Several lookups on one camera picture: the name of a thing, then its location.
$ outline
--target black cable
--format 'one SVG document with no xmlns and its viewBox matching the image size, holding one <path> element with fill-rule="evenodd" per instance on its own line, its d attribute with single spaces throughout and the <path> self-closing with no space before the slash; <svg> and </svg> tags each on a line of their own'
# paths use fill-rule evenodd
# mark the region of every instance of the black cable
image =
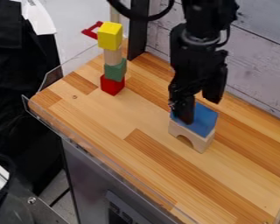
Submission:
<svg viewBox="0 0 280 224">
<path fill-rule="evenodd" d="M 140 21 L 153 21 L 162 18 L 164 15 L 166 15 L 173 7 L 174 5 L 174 0 L 169 0 L 168 6 L 166 9 L 161 11 L 160 13 L 152 16 L 143 16 L 141 14 L 138 14 L 134 12 L 133 10 L 128 9 L 125 7 L 120 0 L 107 0 L 109 4 L 112 5 L 113 8 L 115 8 L 120 14 L 123 14 L 126 18 L 129 18 L 131 20 L 140 20 Z"/>
<path fill-rule="evenodd" d="M 69 193 L 69 191 L 70 191 L 70 189 L 69 189 L 69 187 L 68 187 L 68 188 L 67 188 L 61 195 L 59 195 L 59 196 L 57 197 L 57 199 L 55 199 L 49 206 L 50 206 L 50 207 L 53 207 L 54 205 L 56 205 L 57 202 L 58 202 L 60 199 L 63 198 L 63 196 L 65 196 L 67 193 Z"/>
</svg>

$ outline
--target green block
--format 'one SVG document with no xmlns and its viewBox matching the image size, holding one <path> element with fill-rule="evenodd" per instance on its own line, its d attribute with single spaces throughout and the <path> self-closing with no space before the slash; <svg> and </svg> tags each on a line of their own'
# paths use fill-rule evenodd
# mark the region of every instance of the green block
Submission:
<svg viewBox="0 0 280 224">
<path fill-rule="evenodd" d="M 122 63 L 117 66 L 109 66 L 105 64 L 105 77 L 108 80 L 121 82 L 127 72 L 127 60 L 122 59 Z"/>
</svg>

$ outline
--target metal frame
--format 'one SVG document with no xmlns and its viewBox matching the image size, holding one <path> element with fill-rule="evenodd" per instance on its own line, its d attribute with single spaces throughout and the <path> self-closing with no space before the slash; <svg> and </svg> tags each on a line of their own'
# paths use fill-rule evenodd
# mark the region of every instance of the metal frame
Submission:
<svg viewBox="0 0 280 224">
<path fill-rule="evenodd" d="M 151 223 L 179 223 L 169 213 L 161 211 L 153 203 L 125 185 L 121 179 L 112 175 L 107 167 L 104 168 L 100 161 L 91 157 L 83 149 L 77 148 L 74 143 L 65 140 L 62 140 L 62 143 L 65 152 L 66 174 L 80 224 L 91 223 L 88 209 L 97 200 L 105 200 L 108 192 L 114 193 Z"/>
</svg>

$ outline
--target red block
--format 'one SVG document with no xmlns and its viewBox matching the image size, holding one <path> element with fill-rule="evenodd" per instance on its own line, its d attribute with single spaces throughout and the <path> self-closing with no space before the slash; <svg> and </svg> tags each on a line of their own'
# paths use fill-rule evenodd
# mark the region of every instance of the red block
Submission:
<svg viewBox="0 0 280 224">
<path fill-rule="evenodd" d="M 101 90 L 110 94 L 116 95 L 124 88 L 124 78 L 121 82 L 115 80 L 108 80 L 105 78 L 105 74 L 101 76 Z"/>
</svg>

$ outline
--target red object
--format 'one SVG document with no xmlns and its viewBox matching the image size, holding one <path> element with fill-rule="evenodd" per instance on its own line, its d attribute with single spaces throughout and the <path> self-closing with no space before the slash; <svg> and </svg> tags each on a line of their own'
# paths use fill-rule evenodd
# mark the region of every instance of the red object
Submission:
<svg viewBox="0 0 280 224">
<path fill-rule="evenodd" d="M 101 76 L 101 90 L 110 94 L 116 95 L 124 88 L 125 81 L 122 79 L 121 82 L 115 80 L 108 80 L 105 78 L 105 74 Z"/>
<path fill-rule="evenodd" d="M 89 36 L 92 39 L 97 39 L 97 33 L 93 32 L 93 30 L 95 28 L 101 27 L 102 24 L 103 22 L 97 21 L 96 24 L 91 26 L 89 29 L 85 29 L 84 31 L 82 31 L 82 33 L 85 34 L 86 36 Z"/>
</svg>

